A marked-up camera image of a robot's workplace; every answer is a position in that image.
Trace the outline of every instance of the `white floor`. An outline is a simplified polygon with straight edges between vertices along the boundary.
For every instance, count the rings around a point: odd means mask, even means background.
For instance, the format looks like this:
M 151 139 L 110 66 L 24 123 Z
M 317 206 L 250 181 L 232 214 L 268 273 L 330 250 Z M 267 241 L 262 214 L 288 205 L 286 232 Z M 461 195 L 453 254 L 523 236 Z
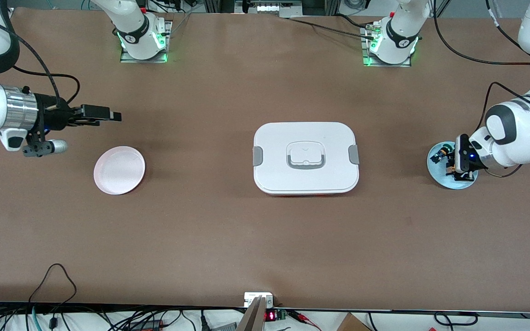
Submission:
M 179 312 L 177 310 L 167 312 L 162 318 L 165 323 L 170 323 L 177 317 Z M 196 327 L 196 331 L 201 331 L 202 325 L 200 323 L 199 310 L 186 310 L 185 316 L 191 319 Z M 206 310 L 204 312 L 208 325 L 214 329 L 229 323 L 240 322 L 242 314 L 235 310 Z M 302 312 L 312 322 L 316 323 L 322 331 L 336 331 L 346 313 L 337 312 Z M 118 322 L 121 319 L 128 318 L 131 313 L 120 312 L 108 314 L 112 322 Z M 371 329 L 369 319 L 365 313 L 355 313 L 358 319 Z M 42 331 L 48 331 L 48 321 L 51 315 L 38 315 L 37 319 L 42 328 Z M 55 331 L 68 331 L 63 324 L 60 316 L 57 314 L 58 327 Z M 377 331 L 429 331 L 434 327 L 437 331 L 450 331 L 450 328 L 438 325 L 433 315 L 417 315 L 417 314 L 373 314 L 374 323 Z M 108 331 L 110 326 L 105 320 L 101 319 L 97 314 L 93 313 L 73 313 L 65 314 L 65 319 L 69 326 L 69 331 Z M 452 316 L 452 322 L 467 323 L 473 318 Z M 37 331 L 36 325 L 32 320 L 32 316 L 28 316 L 30 331 Z M 288 318 L 277 322 L 265 323 L 265 331 L 280 331 L 290 327 L 288 331 L 316 331 L 312 326 L 298 323 L 295 320 Z M 179 318 L 177 322 L 164 329 L 168 331 L 194 331 L 191 323 Z M 515 319 L 515 318 L 479 318 L 478 323 L 472 326 L 455 326 L 455 331 L 530 331 L 530 319 Z M 14 316 L 6 325 L 6 331 L 26 331 L 25 316 Z

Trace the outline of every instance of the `white robotic arm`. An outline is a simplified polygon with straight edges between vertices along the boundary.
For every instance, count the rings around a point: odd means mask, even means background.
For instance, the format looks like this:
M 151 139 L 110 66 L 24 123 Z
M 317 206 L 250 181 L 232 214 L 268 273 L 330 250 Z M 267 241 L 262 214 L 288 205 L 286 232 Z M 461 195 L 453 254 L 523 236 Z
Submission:
M 134 0 L 92 0 L 111 18 L 122 47 L 134 59 L 153 58 L 166 48 L 165 21 L 143 13 Z M 13 67 L 19 42 L 12 34 L 7 0 L 0 0 L 0 73 Z M 100 121 L 121 121 L 120 113 L 107 107 L 69 107 L 63 99 L 32 93 L 27 86 L 0 85 L 0 140 L 8 151 L 23 150 L 25 156 L 41 157 L 67 149 L 63 140 L 46 140 L 45 132 L 66 126 L 98 126 Z M 23 141 L 28 145 L 21 147 Z
M 399 6 L 393 16 L 384 17 L 376 23 L 380 32 L 369 51 L 381 61 L 398 64 L 406 61 L 412 53 L 418 33 L 429 17 L 429 0 L 398 0 Z
M 145 60 L 167 46 L 165 19 L 143 13 L 135 0 L 91 0 L 103 9 L 116 27 L 122 47 L 134 59 Z
M 530 54 L 530 5 L 519 30 L 518 43 Z M 457 137 L 455 149 L 442 148 L 431 159 L 448 158 L 448 174 L 473 182 L 475 171 L 530 163 L 530 90 L 522 98 L 494 105 L 484 115 L 484 126 L 470 137 Z

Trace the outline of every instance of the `brown table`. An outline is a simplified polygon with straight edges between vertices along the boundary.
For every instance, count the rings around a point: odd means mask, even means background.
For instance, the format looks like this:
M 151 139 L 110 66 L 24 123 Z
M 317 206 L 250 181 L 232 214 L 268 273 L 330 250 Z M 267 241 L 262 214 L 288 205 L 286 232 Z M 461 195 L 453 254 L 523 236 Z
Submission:
M 311 20 L 356 32 L 338 17 Z M 491 81 L 524 92 L 530 67 L 459 58 L 431 21 L 412 68 L 364 67 L 356 38 L 268 15 L 191 15 L 168 63 L 152 65 L 118 62 L 102 12 L 19 9 L 13 23 L 51 71 L 80 78 L 77 103 L 124 121 L 53 132 L 69 149 L 42 159 L 0 145 L 0 300 L 27 300 L 61 262 L 74 302 L 236 306 L 244 291 L 271 291 L 287 307 L 530 311 L 530 165 L 463 191 L 439 187 L 425 165 L 433 144 L 473 130 Z M 518 21 L 503 26 L 517 34 Z M 466 54 L 528 60 L 489 19 L 442 29 Z M 18 65 L 40 70 L 25 49 Z M 72 94 L 73 82 L 57 82 Z M 46 78 L 13 70 L 0 83 L 52 93 Z M 507 99 L 495 90 L 491 102 Z M 259 191 L 253 134 L 274 121 L 350 126 L 357 187 Z M 138 148 L 147 174 L 111 196 L 92 172 L 118 145 Z M 56 270 L 36 299 L 70 290 Z

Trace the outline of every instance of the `white plate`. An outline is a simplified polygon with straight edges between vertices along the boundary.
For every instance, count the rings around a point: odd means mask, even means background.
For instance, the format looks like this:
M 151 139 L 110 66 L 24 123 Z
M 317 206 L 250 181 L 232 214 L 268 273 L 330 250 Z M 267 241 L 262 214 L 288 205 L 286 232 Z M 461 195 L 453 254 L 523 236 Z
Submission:
M 439 163 L 434 163 L 431 160 L 431 157 L 435 155 L 439 151 L 439 149 L 443 147 L 444 144 L 449 144 L 455 148 L 455 143 L 453 141 L 444 141 L 442 143 L 438 143 L 434 145 L 426 157 L 426 167 L 429 169 L 429 174 L 431 174 L 431 176 L 436 182 L 452 190 L 462 190 L 464 188 L 470 187 L 478 179 L 477 171 L 473 172 L 473 176 L 474 176 L 473 182 L 457 181 L 454 179 L 453 176 L 446 175 L 446 172 L 447 172 L 446 170 L 447 158 L 446 157 L 443 160 L 440 160 Z
M 139 151 L 119 146 L 103 153 L 95 163 L 93 179 L 99 190 L 108 194 L 128 193 L 144 177 L 145 163 Z

